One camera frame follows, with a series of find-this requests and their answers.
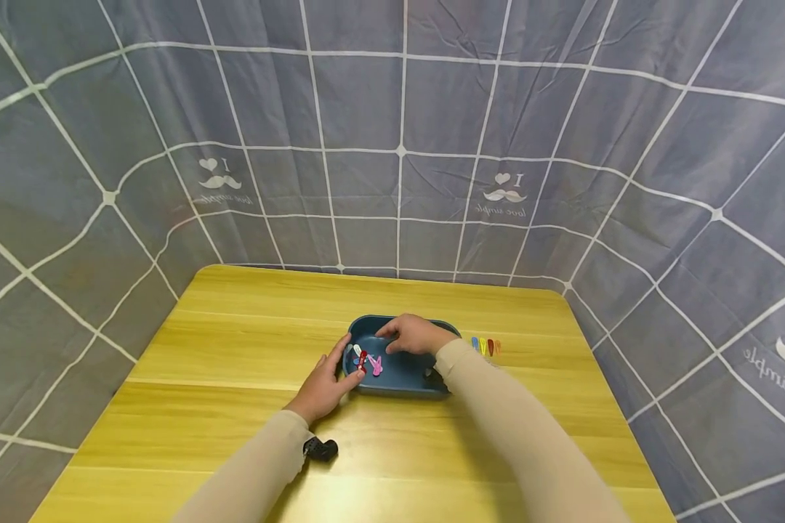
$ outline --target right hand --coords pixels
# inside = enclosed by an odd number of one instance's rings
[[[382,326],[375,334],[380,338],[392,338],[396,335],[398,335],[397,339],[387,345],[387,354],[406,351],[413,354],[430,353],[436,356],[436,353],[448,342],[459,338],[453,332],[446,331],[413,314],[402,314],[398,318],[389,320],[389,323]]]

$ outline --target black object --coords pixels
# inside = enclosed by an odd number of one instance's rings
[[[319,437],[314,436],[302,446],[302,453],[314,461],[328,463],[337,456],[337,442],[333,439],[322,442]]]

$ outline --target blue plastic tray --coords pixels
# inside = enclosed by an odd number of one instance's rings
[[[442,398],[448,396],[448,387],[433,365],[436,359],[431,354],[410,354],[409,352],[396,352],[387,354],[387,345],[392,341],[388,338],[378,338],[375,333],[387,324],[393,316],[366,315],[353,321],[349,326],[352,333],[350,344],[357,343],[361,350],[372,357],[381,357],[383,371],[379,376],[372,375],[372,365],[366,360],[366,376],[358,385],[358,391],[365,394],[397,397],[427,397]],[[451,331],[459,336],[459,331],[446,321],[431,320],[433,325]],[[353,373],[357,365],[352,350],[343,351],[342,367],[346,374]],[[430,377],[426,378],[426,370],[430,370]]]

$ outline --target forearm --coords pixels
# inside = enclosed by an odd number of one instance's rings
[[[573,440],[535,396],[463,340],[437,353],[436,368],[512,467],[530,521],[628,522]]]
[[[302,469],[311,433],[298,414],[282,410],[229,458],[172,519],[173,523],[256,523]]]

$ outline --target tent wall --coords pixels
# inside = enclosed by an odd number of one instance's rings
[[[562,293],[679,520],[785,523],[785,1],[0,0],[0,522],[216,263]]]

